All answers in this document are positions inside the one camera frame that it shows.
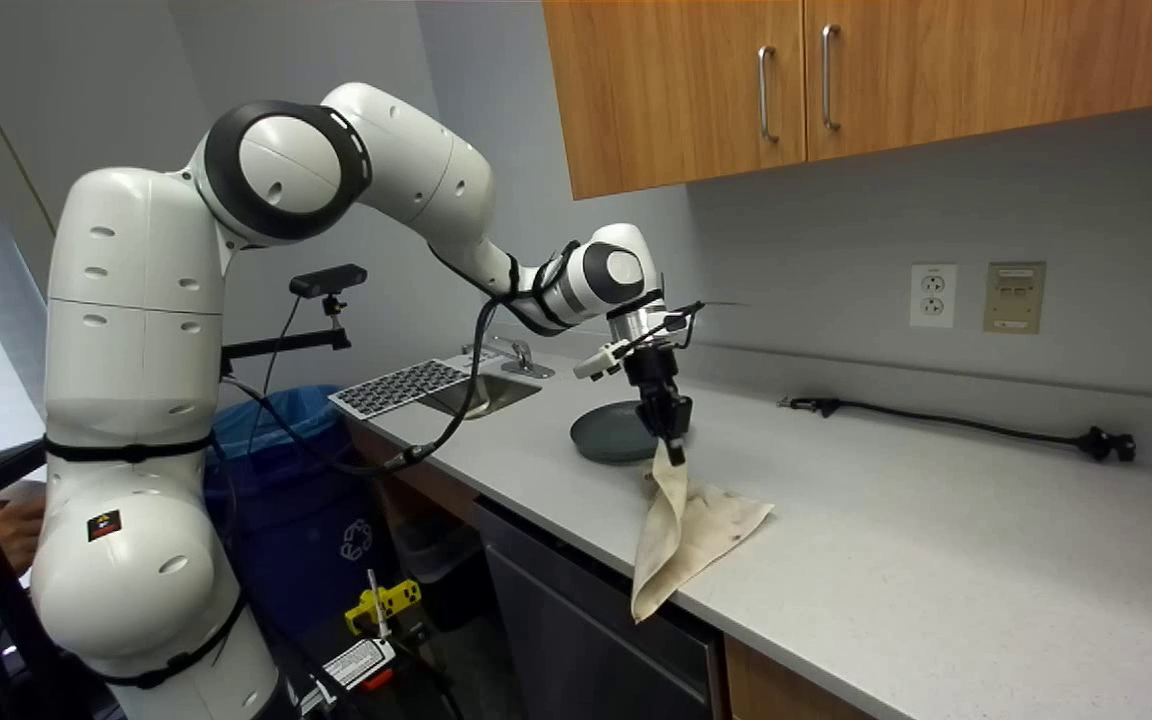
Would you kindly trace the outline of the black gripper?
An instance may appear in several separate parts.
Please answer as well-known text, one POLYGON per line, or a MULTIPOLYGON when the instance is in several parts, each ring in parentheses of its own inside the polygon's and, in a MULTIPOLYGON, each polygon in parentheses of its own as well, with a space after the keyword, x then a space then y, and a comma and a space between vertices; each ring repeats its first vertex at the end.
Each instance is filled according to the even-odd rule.
POLYGON ((628 355, 628 379, 640 391, 640 421, 655 440, 659 466, 683 466, 683 431, 690 399, 674 387, 674 355, 666 350, 640 350, 628 355))

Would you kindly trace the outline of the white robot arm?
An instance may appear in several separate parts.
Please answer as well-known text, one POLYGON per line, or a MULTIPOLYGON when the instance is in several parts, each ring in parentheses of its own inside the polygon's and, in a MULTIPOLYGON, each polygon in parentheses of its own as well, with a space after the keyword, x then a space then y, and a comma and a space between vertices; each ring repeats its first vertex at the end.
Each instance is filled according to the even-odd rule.
POLYGON ((177 173, 95 167, 68 187, 51 241, 30 607, 127 720, 300 720, 205 512, 205 452, 228 257, 311 241, 354 206, 541 336, 608 319, 593 368, 619 368, 663 458, 683 458, 678 319, 644 238, 605 225, 520 266, 489 241, 489 162, 373 83, 241 103, 177 173))

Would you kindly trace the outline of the person's forearm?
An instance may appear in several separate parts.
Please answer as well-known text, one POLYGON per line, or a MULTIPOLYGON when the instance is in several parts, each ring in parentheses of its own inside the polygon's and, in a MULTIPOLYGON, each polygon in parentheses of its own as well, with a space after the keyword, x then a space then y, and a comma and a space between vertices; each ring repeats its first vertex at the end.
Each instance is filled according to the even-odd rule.
POLYGON ((0 555, 8 561, 15 578, 24 578, 36 561, 39 524, 44 524, 39 483, 0 491, 0 555))

